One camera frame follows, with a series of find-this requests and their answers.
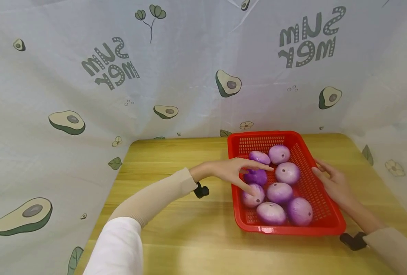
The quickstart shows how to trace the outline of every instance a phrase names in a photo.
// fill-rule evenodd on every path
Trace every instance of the fabric wall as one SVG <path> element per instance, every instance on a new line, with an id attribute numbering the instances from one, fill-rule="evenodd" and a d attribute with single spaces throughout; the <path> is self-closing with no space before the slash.
<path id="1" fill-rule="evenodd" d="M 407 0 L 0 0 L 0 274 L 73 274 L 133 141 L 274 129 L 407 209 Z"/>

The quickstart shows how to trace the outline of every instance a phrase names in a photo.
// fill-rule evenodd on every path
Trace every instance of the wood grain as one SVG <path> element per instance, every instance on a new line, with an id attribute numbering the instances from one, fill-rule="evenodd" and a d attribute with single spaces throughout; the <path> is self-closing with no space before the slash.
<path id="1" fill-rule="evenodd" d="M 341 134 L 303 135 L 314 157 L 343 171 L 357 197 L 407 237 L 407 213 L 353 142 Z M 227 138 L 134 142 L 93 229 L 75 274 L 81 275 L 109 215 L 127 197 L 183 167 L 227 159 Z M 392 274 L 368 248 L 352 252 L 336 236 L 271 236 L 241 231 L 233 217 L 230 184 L 202 181 L 203 199 L 171 203 L 142 231 L 144 273 L 157 274 Z M 346 215 L 347 232 L 360 229 Z"/>

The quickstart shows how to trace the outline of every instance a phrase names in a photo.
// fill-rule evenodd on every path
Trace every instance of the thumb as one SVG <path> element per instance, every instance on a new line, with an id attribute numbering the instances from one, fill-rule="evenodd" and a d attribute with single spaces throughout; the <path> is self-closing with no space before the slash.
<path id="1" fill-rule="evenodd" d="M 323 172 L 321 172 L 318 168 L 316 167 L 312 167 L 312 172 L 314 173 L 314 175 L 316 175 L 316 177 L 318 177 L 318 179 L 320 181 L 322 181 L 322 183 L 324 184 L 328 184 L 328 178 L 325 176 L 325 174 L 323 174 Z"/>
<path id="2" fill-rule="evenodd" d="M 243 180 L 241 180 L 240 178 L 236 177 L 236 178 L 232 179 L 232 184 L 240 187 L 240 189 L 242 189 L 249 195 L 255 196 L 255 191 L 253 190 L 253 188 L 251 186 L 247 185 L 246 183 L 244 183 Z"/>

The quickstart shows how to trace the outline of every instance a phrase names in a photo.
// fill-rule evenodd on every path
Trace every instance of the red plastic basket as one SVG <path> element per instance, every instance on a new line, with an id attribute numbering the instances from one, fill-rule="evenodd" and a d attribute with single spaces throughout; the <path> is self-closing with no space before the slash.
<path id="1" fill-rule="evenodd" d="M 282 144 L 290 150 L 290 160 L 298 165 L 301 171 L 299 182 L 293 186 L 296 197 L 308 200 L 313 208 L 313 220 L 309 226 L 298 227 L 288 221 L 282 226 L 267 226 L 258 220 L 255 209 L 247 208 L 241 200 L 242 190 L 232 185 L 232 200 L 235 222 L 247 232 L 262 232 L 279 235 L 324 236 L 339 235 L 345 231 L 345 220 L 339 207 L 327 195 L 323 184 L 313 174 L 311 167 L 316 165 L 310 151 L 299 133 L 294 131 L 258 131 L 236 133 L 228 137 L 229 158 L 248 158 L 253 150 L 267 153 L 273 145 Z M 268 171 L 268 182 L 264 186 L 274 183 L 275 174 Z"/>

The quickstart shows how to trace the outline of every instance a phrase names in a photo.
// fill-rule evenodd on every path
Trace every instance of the onion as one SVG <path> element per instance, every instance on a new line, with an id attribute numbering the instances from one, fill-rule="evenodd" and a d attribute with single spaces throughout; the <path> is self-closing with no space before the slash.
<path id="1" fill-rule="evenodd" d="M 268 200 L 278 204 L 285 204 L 293 197 L 293 190 L 287 183 L 273 183 L 266 192 Z"/>
<path id="2" fill-rule="evenodd" d="M 284 209 L 273 202 L 262 203 L 256 212 L 258 219 L 266 225 L 282 225 L 286 220 Z"/>
<path id="3" fill-rule="evenodd" d="M 257 171 L 248 169 L 248 173 L 243 175 L 243 179 L 247 184 L 254 183 L 263 186 L 268 182 L 268 175 L 263 169 Z"/>
<path id="4" fill-rule="evenodd" d="M 242 201 L 246 207 L 254 208 L 255 206 L 264 202 L 264 190 L 263 190 L 263 188 L 261 188 L 260 185 L 257 185 L 257 184 L 250 184 L 249 186 L 251 186 L 255 190 L 256 195 L 251 196 L 248 193 L 246 193 L 245 191 L 243 191 Z"/>
<path id="5" fill-rule="evenodd" d="M 294 163 L 285 162 L 277 166 L 275 169 L 275 177 L 278 182 L 294 185 L 300 179 L 300 170 Z"/>
<path id="6" fill-rule="evenodd" d="M 290 150 L 284 145 L 275 145 L 269 149 L 269 158 L 273 164 L 288 162 L 290 158 Z"/>
<path id="7" fill-rule="evenodd" d="M 266 153 L 262 153 L 260 151 L 251 151 L 249 153 L 249 159 L 255 160 L 256 162 L 263 163 L 263 164 L 271 164 L 271 159 L 267 156 Z"/>
<path id="8" fill-rule="evenodd" d="M 293 225 L 308 226 L 313 218 L 312 206 L 302 197 L 296 197 L 287 204 L 287 216 Z"/>

